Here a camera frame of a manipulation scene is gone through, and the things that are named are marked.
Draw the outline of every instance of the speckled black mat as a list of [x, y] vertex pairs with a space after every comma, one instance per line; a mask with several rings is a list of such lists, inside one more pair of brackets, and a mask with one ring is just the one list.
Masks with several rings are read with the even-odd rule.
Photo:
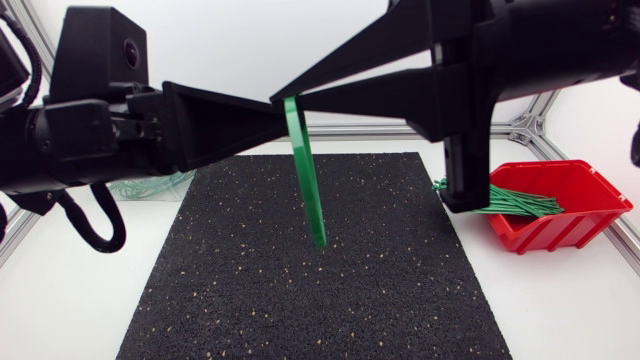
[[315, 159], [326, 250], [290, 156], [198, 172], [118, 358], [511, 358], [418, 154]]

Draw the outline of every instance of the cable bundle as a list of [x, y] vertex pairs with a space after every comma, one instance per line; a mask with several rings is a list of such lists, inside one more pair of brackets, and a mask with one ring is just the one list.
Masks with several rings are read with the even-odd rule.
[[125, 180], [109, 184], [109, 190], [127, 200], [144, 200], [171, 190], [194, 175], [195, 171], [190, 171], [151, 179]]
[[[447, 179], [434, 181], [432, 189], [440, 191], [446, 189]], [[507, 190], [490, 185], [489, 206], [474, 210], [478, 214], [509, 214], [520, 216], [543, 217], [564, 212], [558, 205], [556, 198], [542, 195], [527, 194], [519, 191]]]

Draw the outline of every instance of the white backdrop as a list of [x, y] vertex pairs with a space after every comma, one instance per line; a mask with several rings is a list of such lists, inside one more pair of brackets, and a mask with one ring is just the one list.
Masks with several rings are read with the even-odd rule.
[[548, 118], [548, 135], [571, 158], [601, 172], [636, 206], [640, 224], [640, 169], [630, 160], [640, 120], [640, 94], [608, 79], [562, 90]]
[[[37, 0], [57, 44], [67, 6], [109, 5], [147, 31], [151, 85], [162, 81], [268, 101], [269, 96], [384, 14], [387, 0]], [[430, 65], [428, 53], [373, 69], [371, 76]], [[528, 99], [500, 105], [500, 121]], [[308, 120], [403, 123], [395, 119], [310, 114]]]

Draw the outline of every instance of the black cable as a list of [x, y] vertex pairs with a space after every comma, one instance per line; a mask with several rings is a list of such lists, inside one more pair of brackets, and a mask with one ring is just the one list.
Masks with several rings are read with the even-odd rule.
[[76, 204], [73, 198], [64, 191], [62, 196], [58, 199], [58, 204], [62, 206], [67, 213], [67, 218], [71, 222], [74, 228], [78, 231], [78, 234], [91, 245], [92, 248], [103, 253], [116, 252], [124, 246], [125, 239], [127, 237], [127, 230], [118, 210], [118, 205], [113, 200], [113, 196], [107, 189], [104, 183], [95, 183], [91, 185], [91, 191], [93, 196], [98, 201], [98, 204], [111, 221], [113, 227], [113, 236], [111, 240], [105, 240], [98, 235], [91, 227], [87, 216], [84, 214], [80, 206]]
[[9, 221], [7, 220], [7, 213], [4, 211], [4, 207], [0, 204], [0, 244], [2, 240], [4, 240], [5, 231], [7, 230], [7, 225]]
[[29, 35], [27, 35], [22, 26], [7, 14], [0, 14], [0, 18], [7, 23], [9, 29], [11, 29], [13, 34], [18, 38], [24, 49], [27, 51], [29, 61], [31, 62], [31, 82], [27, 87], [27, 91], [25, 91], [22, 102], [19, 105], [16, 105], [16, 107], [26, 109], [33, 103], [40, 91], [40, 82], [42, 81], [42, 60], [40, 60], [40, 55], [38, 55], [36, 46], [33, 44], [33, 41], [31, 41], [31, 38], [29, 38]]

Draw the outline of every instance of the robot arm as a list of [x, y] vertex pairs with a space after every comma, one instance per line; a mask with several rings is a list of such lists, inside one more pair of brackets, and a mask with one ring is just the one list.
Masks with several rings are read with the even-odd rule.
[[[496, 102], [612, 76], [640, 89], [639, 3], [392, 0], [275, 94], [273, 106], [171, 82], [153, 89], [144, 30], [115, 9], [72, 7], [42, 107], [29, 108], [28, 96], [13, 106], [28, 73], [0, 33], [0, 191], [39, 214], [60, 203], [91, 246], [117, 251], [124, 225], [105, 182], [188, 171], [284, 136], [282, 100], [298, 96], [303, 110], [403, 118], [444, 141], [443, 201], [454, 212], [481, 208]], [[424, 50], [430, 67], [303, 93]], [[66, 194], [81, 185], [91, 185], [112, 220], [111, 241]]]
[[[3, 69], [13, 71], [3, 71], [0, 95], [13, 103], [27, 73], [4, 40]], [[126, 235], [106, 182], [186, 172], [286, 134], [270, 104], [171, 82], [149, 87], [144, 30], [113, 8], [71, 7], [44, 105], [0, 114], [0, 191], [40, 215], [59, 203], [92, 247], [113, 252]], [[110, 218], [110, 241], [65, 191], [82, 185]]]

